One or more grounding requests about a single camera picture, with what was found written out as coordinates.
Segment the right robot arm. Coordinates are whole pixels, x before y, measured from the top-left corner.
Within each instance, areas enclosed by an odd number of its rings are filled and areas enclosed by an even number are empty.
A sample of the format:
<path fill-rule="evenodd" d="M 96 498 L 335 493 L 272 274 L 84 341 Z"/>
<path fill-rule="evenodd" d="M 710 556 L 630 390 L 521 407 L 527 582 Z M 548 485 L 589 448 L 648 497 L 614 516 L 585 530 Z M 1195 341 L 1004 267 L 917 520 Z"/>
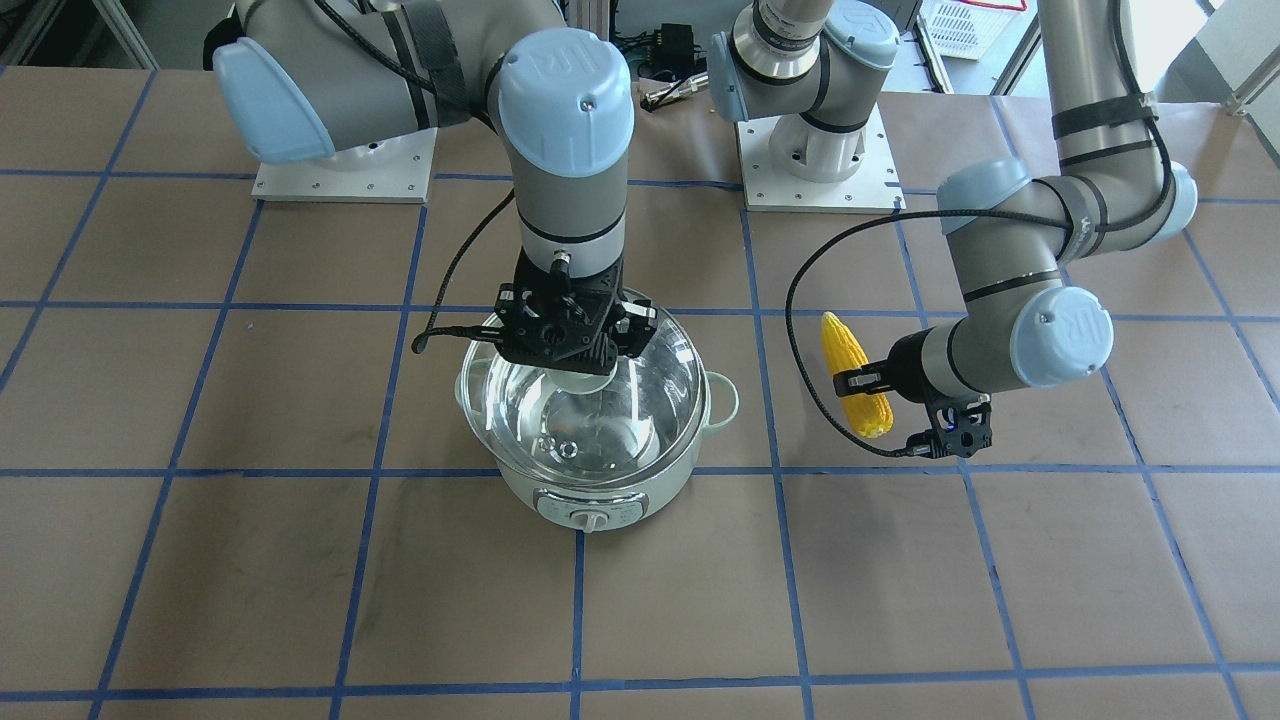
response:
<path fill-rule="evenodd" d="M 621 51 L 554 1 L 238 1 L 206 36 L 247 149 L 287 164 L 468 120 L 506 149 L 522 247 L 499 327 L 451 328 L 508 363 L 605 375 L 657 329 L 623 297 L 635 106 Z"/>

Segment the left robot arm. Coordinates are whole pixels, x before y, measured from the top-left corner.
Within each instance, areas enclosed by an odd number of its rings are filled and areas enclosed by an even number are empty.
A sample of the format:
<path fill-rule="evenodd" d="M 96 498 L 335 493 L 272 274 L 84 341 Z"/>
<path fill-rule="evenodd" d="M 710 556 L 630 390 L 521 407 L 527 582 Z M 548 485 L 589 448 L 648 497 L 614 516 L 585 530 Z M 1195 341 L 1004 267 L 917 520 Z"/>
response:
<path fill-rule="evenodd" d="M 1043 1 L 1059 173 L 1005 158 L 965 168 L 936 192 L 966 314 L 900 340 L 887 359 L 832 373 L 840 397 L 895 392 L 915 404 L 1048 388 L 1102 368 L 1114 324 L 1062 269 L 1180 233 L 1199 193 L 1170 158 L 1156 99 L 1139 85 L 1125 1 Z M 817 133 L 854 131 L 840 102 L 846 65 L 882 69 L 836 29 L 832 3 L 756 1 L 716 37 L 713 99 L 731 120 L 796 115 Z"/>

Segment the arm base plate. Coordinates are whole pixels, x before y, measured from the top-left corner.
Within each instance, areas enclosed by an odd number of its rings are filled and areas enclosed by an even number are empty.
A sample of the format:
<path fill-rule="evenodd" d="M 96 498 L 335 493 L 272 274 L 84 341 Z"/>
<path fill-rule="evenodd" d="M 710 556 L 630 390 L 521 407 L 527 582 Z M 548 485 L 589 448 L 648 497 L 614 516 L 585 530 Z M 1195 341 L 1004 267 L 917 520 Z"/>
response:
<path fill-rule="evenodd" d="M 749 211 L 887 215 L 906 208 L 878 106 L 846 135 L 800 115 L 739 122 L 735 129 Z"/>
<path fill-rule="evenodd" d="M 428 201 L 438 129 L 347 149 L 330 158 L 259 167 L 251 196 L 264 202 Z"/>

